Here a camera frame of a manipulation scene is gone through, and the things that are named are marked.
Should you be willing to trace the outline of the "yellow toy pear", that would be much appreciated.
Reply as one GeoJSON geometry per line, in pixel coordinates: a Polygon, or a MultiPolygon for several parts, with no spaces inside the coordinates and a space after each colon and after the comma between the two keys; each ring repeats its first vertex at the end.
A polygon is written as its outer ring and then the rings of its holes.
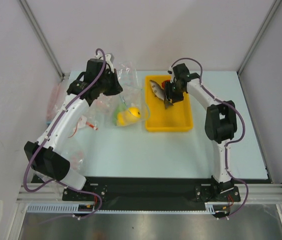
{"type": "Polygon", "coordinates": [[[139,115],[130,111],[122,111],[117,114],[116,125],[125,127],[139,121],[139,115]]]}

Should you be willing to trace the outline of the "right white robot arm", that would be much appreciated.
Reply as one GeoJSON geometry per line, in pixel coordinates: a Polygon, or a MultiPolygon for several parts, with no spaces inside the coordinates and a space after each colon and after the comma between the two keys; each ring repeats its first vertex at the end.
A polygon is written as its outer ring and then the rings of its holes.
{"type": "Polygon", "coordinates": [[[191,73],[185,63],[173,63],[168,73],[171,80],[164,86],[164,104],[174,104],[184,100],[184,94],[193,96],[206,110],[204,130],[214,148],[214,170],[212,175],[212,197],[224,200],[234,189],[232,178],[227,173],[226,144],[234,138],[237,119],[234,102],[217,100],[203,84],[200,73],[191,73]]]}

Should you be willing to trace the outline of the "yellow toy lemon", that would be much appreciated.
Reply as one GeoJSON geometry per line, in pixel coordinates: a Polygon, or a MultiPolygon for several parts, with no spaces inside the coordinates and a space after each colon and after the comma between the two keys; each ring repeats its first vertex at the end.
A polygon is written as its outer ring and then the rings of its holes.
{"type": "Polygon", "coordinates": [[[137,120],[139,120],[141,118],[141,113],[140,113],[139,108],[137,108],[137,107],[130,107],[127,110],[127,118],[130,121],[137,121],[137,120]]]}

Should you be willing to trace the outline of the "clear blue-zipper bag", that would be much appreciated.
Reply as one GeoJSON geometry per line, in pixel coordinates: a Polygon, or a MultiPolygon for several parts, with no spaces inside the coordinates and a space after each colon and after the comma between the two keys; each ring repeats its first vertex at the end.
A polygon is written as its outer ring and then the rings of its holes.
{"type": "Polygon", "coordinates": [[[127,106],[127,111],[130,107],[137,107],[140,110],[141,118],[134,124],[141,123],[149,118],[149,109],[145,103],[143,84],[138,76],[134,62],[124,61],[116,65],[118,81],[123,88],[123,91],[114,96],[101,96],[100,109],[104,114],[104,123],[107,127],[127,127],[117,126],[112,122],[112,114],[119,103],[124,103],[127,106]]]}

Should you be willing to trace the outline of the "grey toy fish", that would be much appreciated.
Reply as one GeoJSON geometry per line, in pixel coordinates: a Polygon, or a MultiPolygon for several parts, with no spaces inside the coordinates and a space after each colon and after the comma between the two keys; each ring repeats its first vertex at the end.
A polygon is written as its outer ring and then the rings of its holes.
{"type": "Polygon", "coordinates": [[[153,94],[155,95],[155,97],[157,97],[163,102],[165,109],[173,106],[173,104],[167,100],[165,91],[160,87],[160,85],[157,82],[153,80],[149,80],[149,83],[153,94]]]}

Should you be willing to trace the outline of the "green toy cucumber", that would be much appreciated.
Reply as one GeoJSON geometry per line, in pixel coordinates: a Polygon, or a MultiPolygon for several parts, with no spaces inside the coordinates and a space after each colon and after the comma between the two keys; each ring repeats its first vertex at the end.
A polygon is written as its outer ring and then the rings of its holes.
{"type": "Polygon", "coordinates": [[[117,107],[115,108],[115,110],[114,110],[114,112],[112,114],[112,122],[113,122],[114,125],[116,125],[116,123],[117,123],[117,116],[118,116],[118,114],[120,112],[125,111],[126,109],[127,109],[127,106],[124,103],[119,103],[117,105],[117,107]]]}

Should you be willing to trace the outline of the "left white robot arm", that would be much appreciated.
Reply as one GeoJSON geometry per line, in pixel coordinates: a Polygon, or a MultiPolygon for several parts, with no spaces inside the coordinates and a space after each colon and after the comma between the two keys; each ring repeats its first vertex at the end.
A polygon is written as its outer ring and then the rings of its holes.
{"type": "Polygon", "coordinates": [[[73,188],[80,200],[90,197],[91,188],[85,184],[86,177],[75,171],[61,153],[75,124],[93,101],[101,94],[114,96],[123,91],[113,59],[110,53],[90,59],[86,70],[69,85],[61,109],[46,131],[36,142],[24,146],[31,169],[73,188]]]}

